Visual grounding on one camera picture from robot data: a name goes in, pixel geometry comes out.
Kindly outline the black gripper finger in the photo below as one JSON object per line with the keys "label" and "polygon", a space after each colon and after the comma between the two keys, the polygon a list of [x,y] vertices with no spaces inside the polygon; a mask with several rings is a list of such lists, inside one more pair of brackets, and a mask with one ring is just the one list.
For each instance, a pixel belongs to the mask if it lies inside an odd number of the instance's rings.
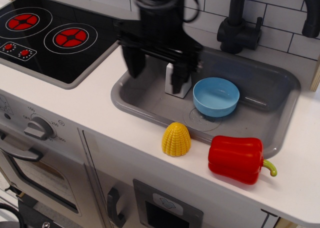
{"label": "black gripper finger", "polygon": [[174,95],[186,95],[191,88],[191,71],[188,64],[176,61],[171,74],[171,87]]}
{"label": "black gripper finger", "polygon": [[146,55],[141,47],[122,46],[123,57],[131,77],[137,78],[146,65]]}

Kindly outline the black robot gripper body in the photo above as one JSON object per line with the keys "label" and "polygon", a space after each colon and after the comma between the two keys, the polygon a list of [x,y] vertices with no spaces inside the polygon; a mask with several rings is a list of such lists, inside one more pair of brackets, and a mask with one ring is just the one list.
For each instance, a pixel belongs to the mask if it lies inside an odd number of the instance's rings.
{"label": "black robot gripper body", "polygon": [[116,23],[117,38],[121,46],[141,47],[145,55],[168,63],[185,62],[191,72],[196,72],[203,46],[187,35],[183,23],[195,21],[198,15],[196,12],[185,20],[172,13],[148,13],[140,20],[120,20]]}

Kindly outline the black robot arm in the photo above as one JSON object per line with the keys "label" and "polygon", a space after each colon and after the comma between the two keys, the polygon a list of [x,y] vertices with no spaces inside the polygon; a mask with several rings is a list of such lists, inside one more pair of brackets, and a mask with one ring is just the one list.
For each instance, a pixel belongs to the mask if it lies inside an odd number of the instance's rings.
{"label": "black robot arm", "polygon": [[118,41],[129,74],[137,78],[146,66],[146,56],[171,63],[172,93],[178,94],[191,73],[197,71],[203,46],[183,29],[185,0],[135,0],[139,20],[118,22]]}

